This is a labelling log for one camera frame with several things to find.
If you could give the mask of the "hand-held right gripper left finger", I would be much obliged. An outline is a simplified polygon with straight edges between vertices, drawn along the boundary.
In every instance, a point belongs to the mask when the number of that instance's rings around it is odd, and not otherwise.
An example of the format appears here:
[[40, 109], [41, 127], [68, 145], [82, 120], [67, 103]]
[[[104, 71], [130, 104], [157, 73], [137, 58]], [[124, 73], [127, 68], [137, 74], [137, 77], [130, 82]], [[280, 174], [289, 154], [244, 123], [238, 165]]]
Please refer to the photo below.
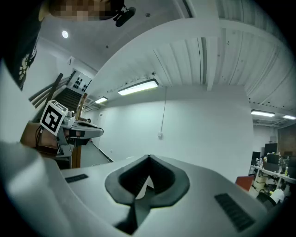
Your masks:
[[[92, 213], [113, 226], [116, 231], [129, 236], [135, 233], [149, 213], [145, 201], [150, 194], [145, 194], [139, 200], [135, 197], [131, 206], [119, 204], [110, 196], [105, 184], [110, 188], [117, 188], [119, 181], [108, 180], [107, 177], [135, 160], [134, 157], [129, 157], [119, 162], [62, 171], [72, 191]], [[148, 176], [142, 180], [139, 175], [132, 175], [131, 180], [142, 188], [147, 178]]]

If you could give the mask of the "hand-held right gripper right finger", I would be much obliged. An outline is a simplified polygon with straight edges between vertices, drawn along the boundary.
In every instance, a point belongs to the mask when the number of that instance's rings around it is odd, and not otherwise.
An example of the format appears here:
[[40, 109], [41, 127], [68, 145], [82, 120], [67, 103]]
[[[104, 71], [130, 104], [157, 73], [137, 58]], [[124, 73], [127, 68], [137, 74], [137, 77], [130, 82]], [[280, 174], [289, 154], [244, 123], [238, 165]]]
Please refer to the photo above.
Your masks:
[[[249, 193], [216, 171], [176, 159], [159, 159], [184, 170], [189, 178], [188, 192], [173, 206], [153, 208], [136, 230], [136, 237], [258, 237], [266, 227], [266, 208]], [[239, 231], [224, 210], [220, 197], [246, 213], [253, 224]]]

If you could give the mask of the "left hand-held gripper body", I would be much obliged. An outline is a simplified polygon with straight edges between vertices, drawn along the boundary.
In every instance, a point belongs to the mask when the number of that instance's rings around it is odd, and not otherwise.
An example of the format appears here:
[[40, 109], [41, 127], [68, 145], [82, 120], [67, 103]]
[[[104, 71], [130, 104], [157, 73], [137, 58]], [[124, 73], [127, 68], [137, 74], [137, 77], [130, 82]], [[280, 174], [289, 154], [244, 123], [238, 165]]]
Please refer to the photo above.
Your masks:
[[55, 136], [59, 153], [56, 158], [70, 158], [72, 151], [64, 135], [64, 129], [70, 130], [75, 122], [75, 112], [56, 100], [50, 100], [42, 114], [40, 125]]

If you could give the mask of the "person's left forearm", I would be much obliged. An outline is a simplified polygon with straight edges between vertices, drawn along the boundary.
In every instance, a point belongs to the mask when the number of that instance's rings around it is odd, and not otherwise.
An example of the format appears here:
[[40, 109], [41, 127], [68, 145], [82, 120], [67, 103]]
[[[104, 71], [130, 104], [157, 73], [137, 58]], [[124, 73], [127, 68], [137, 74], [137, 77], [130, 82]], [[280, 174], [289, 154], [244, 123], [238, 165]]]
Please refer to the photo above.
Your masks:
[[34, 148], [44, 155], [56, 155], [58, 152], [57, 141], [53, 134], [44, 129], [40, 133], [39, 123], [29, 122], [21, 137], [21, 143], [25, 146]]

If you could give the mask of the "person's left hand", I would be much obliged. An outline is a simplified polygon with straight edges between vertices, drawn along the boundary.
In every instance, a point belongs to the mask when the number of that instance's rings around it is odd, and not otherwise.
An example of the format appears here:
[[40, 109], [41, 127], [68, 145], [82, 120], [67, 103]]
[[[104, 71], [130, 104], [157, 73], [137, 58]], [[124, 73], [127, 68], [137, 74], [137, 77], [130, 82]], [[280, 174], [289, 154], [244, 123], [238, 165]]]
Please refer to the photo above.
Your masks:
[[74, 137], [84, 137], [84, 131], [75, 131], [75, 130], [64, 130], [64, 136], [66, 139], [74, 138]]

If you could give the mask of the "dark staircase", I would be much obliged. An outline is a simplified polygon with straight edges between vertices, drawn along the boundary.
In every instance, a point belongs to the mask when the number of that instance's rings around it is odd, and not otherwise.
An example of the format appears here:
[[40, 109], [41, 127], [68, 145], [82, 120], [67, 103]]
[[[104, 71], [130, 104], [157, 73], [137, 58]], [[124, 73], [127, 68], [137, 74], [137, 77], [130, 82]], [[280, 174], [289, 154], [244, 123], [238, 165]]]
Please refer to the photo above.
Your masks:
[[68, 108], [69, 111], [77, 111], [82, 95], [69, 88], [65, 88], [54, 100]]

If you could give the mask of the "dark stair handrail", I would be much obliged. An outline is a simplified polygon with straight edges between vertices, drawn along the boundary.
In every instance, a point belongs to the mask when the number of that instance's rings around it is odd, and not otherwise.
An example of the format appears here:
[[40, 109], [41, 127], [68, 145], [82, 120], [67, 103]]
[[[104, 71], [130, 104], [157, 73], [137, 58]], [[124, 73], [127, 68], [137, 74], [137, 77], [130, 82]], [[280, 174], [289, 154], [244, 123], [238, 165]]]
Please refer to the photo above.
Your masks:
[[29, 101], [35, 108], [38, 108], [44, 101], [50, 100], [58, 89], [68, 85], [75, 73], [76, 70], [74, 70], [70, 76], [65, 78], [63, 78], [63, 73], [60, 73], [53, 83], [32, 95], [29, 98]]

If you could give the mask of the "white panel with black dots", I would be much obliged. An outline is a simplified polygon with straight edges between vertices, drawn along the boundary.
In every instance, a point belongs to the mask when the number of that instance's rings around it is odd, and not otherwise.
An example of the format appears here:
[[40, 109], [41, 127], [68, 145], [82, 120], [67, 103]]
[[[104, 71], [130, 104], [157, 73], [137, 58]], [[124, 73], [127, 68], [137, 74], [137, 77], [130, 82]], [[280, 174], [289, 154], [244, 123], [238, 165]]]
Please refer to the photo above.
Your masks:
[[92, 79], [87, 75], [80, 73], [78, 76], [74, 77], [74, 82], [71, 89], [78, 92], [85, 92], [91, 83]]

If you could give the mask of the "red storage box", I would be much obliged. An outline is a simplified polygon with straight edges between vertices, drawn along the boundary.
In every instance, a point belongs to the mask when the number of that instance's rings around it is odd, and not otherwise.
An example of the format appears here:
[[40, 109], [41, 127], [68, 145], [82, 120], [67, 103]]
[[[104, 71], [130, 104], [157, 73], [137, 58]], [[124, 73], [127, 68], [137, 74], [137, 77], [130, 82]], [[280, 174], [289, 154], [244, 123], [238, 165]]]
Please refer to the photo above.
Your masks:
[[253, 180], [254, 180], [253, 175], [250, 175], [250, 176], [238, 176], [235, 183], [236, 183], [236, 185], [238, 185], [239, 187], [241, 187], [245, 191], [249, 192], [249, 190], [250, 190], [250, 188], [252, 186]]

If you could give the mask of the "black office chair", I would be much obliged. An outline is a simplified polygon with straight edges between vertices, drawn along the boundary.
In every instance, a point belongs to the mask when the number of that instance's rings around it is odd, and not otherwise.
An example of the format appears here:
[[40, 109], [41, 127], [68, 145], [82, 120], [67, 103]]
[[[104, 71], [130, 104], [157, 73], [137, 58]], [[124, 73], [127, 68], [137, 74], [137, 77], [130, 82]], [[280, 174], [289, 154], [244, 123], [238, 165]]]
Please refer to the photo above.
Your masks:
[[277, 205], [277, 203], [269, 196], [269, 194], [264, 190], [261, 189], [259, 194], [257, 195], [256, 199], [263, 204], [263, 206], [270, 210]]

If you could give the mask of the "person's black printed t-shirt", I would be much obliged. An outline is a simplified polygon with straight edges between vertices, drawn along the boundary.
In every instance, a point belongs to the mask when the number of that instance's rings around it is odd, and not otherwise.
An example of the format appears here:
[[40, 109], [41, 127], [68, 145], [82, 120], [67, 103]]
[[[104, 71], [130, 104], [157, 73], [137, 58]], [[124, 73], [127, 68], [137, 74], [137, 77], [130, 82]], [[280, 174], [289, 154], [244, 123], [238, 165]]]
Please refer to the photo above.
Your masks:
[[37, 41], [42, 21], [39, 12], [43, 2], [19, 6], [12, 22], [5, 26], [3, 58], [14, 82], [23, 89], [27, 71], [37, 54]]

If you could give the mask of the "white office desk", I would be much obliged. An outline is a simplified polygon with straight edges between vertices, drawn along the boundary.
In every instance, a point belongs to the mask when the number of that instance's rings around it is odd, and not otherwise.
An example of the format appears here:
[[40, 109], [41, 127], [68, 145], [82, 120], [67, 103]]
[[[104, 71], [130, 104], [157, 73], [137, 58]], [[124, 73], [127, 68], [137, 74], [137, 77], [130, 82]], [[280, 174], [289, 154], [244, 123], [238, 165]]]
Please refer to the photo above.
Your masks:
[[278, 182], [277, 182], [277, 185], [276, 185], [276, 188], [279, 188], [280, 183], [281, 183], [282, 180], [284, 180], [284, 181], [286, 181], [288, 183], [291, 183], [291, 184], [296, 184], [296, 179], [295, 178], [290, 178], [289, 176], [286, 176], [286, 175], [283, 175], [283, 174], [280, 174], [280, 173], [275, 173], [275, 172], [266, 170], [264, 168], [261, 168], [259, 166], [250, 165], [250, 169], [254, 169], [254, 170], [256, 169], [257, 170], [256, 175], [255, 175], [254, 183], [257, 182], [259, 172], [261, 171], [262, 173], [265, 173], [267, 175], [271, 175], [273, 177], [279, 178]]

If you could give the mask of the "black monitor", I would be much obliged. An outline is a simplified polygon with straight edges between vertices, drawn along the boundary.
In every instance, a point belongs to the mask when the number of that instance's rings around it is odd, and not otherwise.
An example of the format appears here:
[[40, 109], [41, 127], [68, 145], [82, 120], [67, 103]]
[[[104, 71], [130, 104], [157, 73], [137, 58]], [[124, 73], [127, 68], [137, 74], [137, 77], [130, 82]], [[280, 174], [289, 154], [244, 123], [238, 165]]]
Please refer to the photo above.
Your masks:
[[277, 153], [278, 144], [277, 143], [266, 143], [264, 148], [264, 154], [267, 155], [268, 153], [272, 154]]

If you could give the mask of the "white wall conduit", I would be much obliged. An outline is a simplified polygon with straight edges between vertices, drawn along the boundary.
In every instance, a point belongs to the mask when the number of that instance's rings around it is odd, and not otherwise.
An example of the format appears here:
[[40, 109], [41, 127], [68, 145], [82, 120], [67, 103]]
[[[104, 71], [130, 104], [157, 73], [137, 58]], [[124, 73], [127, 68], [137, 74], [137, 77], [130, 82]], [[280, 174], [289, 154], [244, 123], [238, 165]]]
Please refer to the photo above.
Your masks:
[[162, 129], [163, 129], [163, 122], [164, 122], [164, 116], [165, 116], [166, 103], [167, 103], [167, 87], [165, 87], [163, 114], [162, 114], [161, 126], [160, 126], [160, 132], [161, 133], [162, 133]]

